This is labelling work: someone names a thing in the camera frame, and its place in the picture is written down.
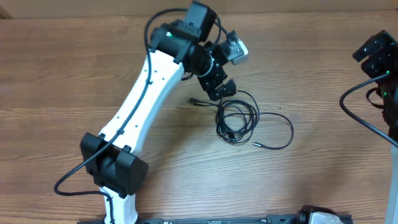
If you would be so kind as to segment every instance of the wooden table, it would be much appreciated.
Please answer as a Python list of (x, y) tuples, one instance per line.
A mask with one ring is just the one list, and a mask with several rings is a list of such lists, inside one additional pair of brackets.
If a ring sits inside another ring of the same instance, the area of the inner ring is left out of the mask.
[[(0, 21), (0, 223), (75, 223), (103, 215), (101, 197), (61, 197), (52, 187), (81, 162), (84, 133), (98, 133), (134, 84), (144, 61), (147, 19)], [(144, 144), (141, 158), (150, 172), (137, 194), (140, 215), (262, 217), (312, 204), (350, 213), (356, 223), (382, 223), (390, 144), (347, 116), (338, 100), (368, 79), (352, 53), (382, 29), (398, 39), (397, 11), (221, 15), (221, 20), (250, 52), (248, 61), (227, 65), (226, 72), (263, 111), (292, 120), (294, 141), (281, 151), (226, 144), (215, 133), (215, 109), (187, 103), (190, 97), (207, 99), (197, 80), (183, 82), (167, 98)], [(365, 91), (350, 96), (347, 105), (387, 131)], [(264, 116), (252, 140), (276, 146), (289, 134), (285, 122)], [(81, 170), (61, 189), (96, 186)]]

